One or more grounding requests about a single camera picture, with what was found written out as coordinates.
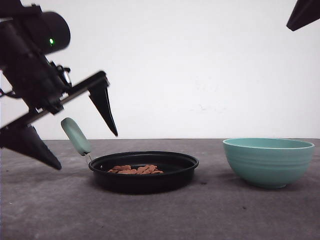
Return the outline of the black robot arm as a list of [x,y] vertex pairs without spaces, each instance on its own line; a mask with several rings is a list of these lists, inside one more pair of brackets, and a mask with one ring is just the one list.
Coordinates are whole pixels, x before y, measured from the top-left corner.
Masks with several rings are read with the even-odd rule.
[[76,85],[67,79],[68,67],[47,60],[71,40],[67,22],[36,4],[19,0],[0,3],[0,69],[11,85],[1,96],[22,99],[28,112],[0,130],[0,146],[36,159],[54,169],[61,164],[41,140],[32,123],[46,114],[57,114],[64,104],[89,92],[89,97],[109,129],[117,134],[108,96],[109,81],[98,71]]

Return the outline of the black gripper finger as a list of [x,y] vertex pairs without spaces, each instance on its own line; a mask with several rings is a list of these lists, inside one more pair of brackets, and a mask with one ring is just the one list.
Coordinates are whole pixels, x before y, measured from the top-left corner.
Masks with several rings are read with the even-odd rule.
[[287,21],[286,27],[296,31],[320,19],[320,0],[298,0]]

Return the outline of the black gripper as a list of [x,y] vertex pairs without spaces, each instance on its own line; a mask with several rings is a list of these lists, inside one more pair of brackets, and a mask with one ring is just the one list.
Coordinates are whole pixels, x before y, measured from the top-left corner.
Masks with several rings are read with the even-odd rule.
[[41,140],[36,129],[29,125],[47,113],[53,115],[62,111],[63,104],[83,92],[89,91],[89,98],[100,113],[104,122],[117,137],[108,96],[109,82],[104,71],[99,71],[80,83],[72,86],[58,70],[33,73],[10,73],[4,71],[12,91],[5,93],[10,98],[23,99],[29,111],[20,118],[5,125],[0,130],[0,147],[36,159],[56,170],[62,165],[48,146]]

